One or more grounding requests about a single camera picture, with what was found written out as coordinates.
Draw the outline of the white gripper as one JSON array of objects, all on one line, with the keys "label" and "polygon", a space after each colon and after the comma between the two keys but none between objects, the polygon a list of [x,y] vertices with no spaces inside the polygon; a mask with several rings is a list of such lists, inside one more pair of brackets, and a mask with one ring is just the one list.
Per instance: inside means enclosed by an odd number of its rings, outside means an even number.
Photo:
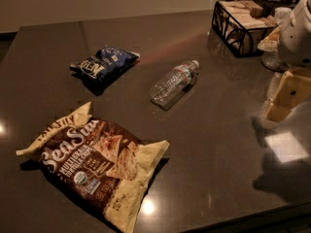
[{"label": "white gripper", "polygon": [[273,97],[273,102],[265,101],[262,117],[283,121],[300,102],[311,94],[311,71],[306,68],[294,68],[286,71]]}]

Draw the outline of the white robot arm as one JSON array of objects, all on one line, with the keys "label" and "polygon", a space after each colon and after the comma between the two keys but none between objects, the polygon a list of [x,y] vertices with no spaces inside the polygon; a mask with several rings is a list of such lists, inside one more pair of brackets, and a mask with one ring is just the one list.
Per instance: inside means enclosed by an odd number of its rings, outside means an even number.
[{"label": "white robot arm", "polygon": [[264,119],[281,122],[311,94],[311,0],[299,0],[282,23],[278,55],[289,66],[275,74],[263,105]]}]

